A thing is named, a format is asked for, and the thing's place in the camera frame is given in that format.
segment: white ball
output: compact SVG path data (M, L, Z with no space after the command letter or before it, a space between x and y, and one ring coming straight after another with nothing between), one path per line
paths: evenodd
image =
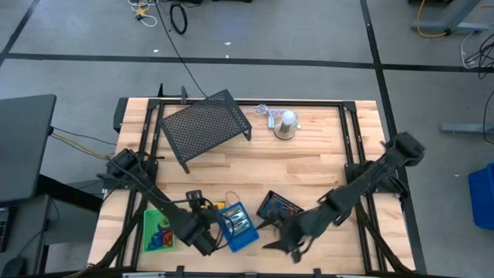
M281 115L281 120L285 125L295 124L296 122L296 114L292 111L285 111Z

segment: perforated metal tray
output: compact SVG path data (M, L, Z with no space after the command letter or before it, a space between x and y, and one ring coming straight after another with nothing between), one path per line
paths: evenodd
M251 139L252 126L228 90L205 98L165 117L161 128L185 172L185 162L243 133Z

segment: blue bin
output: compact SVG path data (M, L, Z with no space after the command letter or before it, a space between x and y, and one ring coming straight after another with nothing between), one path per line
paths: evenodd
M484 229L494 229L494 163L469 175L473 221Z

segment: blue box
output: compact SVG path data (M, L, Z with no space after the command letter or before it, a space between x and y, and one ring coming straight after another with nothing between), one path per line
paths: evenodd
M484 229L494 229L494 163L469 175L473 221Z
M230 247L230 250L232 252L237 252L240 249L246 247L252 242L255 242L257 239L259 239L259 234L257 233L257 230L255 229L254 223L252 223L252 220L249 217L249 214L245 210L244 206L242 205L241 202L237 202L234 205L229 206L228 208L225 208L220 211L223 215L226 212L231 211L234 209L236 206L239 206L242 212L245 215L245 220L249 222L249 227L245 230L242 230L239 234L234 233L232 237L232 233L230 232L230 229L226 225L226 222L228 222L227 219L224 219L223 222L221 222L221 227L223 234L225 235L226 240L228 241L228 246Z

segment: wooden tabletop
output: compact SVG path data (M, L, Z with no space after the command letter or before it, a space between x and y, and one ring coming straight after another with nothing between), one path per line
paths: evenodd
M380 144L384 135L377 104L374 101L356 101L356 105L367 160L375 160L384 153ZM146 106L146 98L129 99L116 153L126 147L135 151L138 149ZM167 105L165 115L182 108ZM335 107L290 107L290 110L301 116L299 123L302 129L296 132L293 139L277 139L267 129L266 116L248 113L246 116L252 125L252 140L247 141L239 135L199 155L187 163L191 170L188 175L177 163L166 137L161 133L158 155L166 159L159 162L157 186L172 200L183 199L187 191L201 189L206 198L224 201L225 193L234 191L255 225L262 221L255 212L269 190L303 209L313 208L320 196L331 188L346 184L343 168L347 162L340 116ZM154 130L156 112L152 119L151 132ZM356 150L351 120L348 124L352 149ZM151 140L152 136L148 136L147 151ZM129 191L126 190L115 191L103 204L89 263L99 261L119 236L128 195ZM374 198L382 236L404 265L414 269L399 200L392 194L382 193L374 194ZM195 272L312 273L314 268L321 268L323 273L364 273L354 213L340 227L329 227L297 264L280 251L262 248L276 240L273 227L259 230L259 235L258 241L237 253L224 248L211 256L202 256L195 248L189 248L177 240L172 251L141 253L137 269L175 271L176 266L182 265L185 271ZM377 269L374 244L370 236L368 239L373 267ZM134 235L131 235L124 265L130 264L129 250L132 250L133 241Z

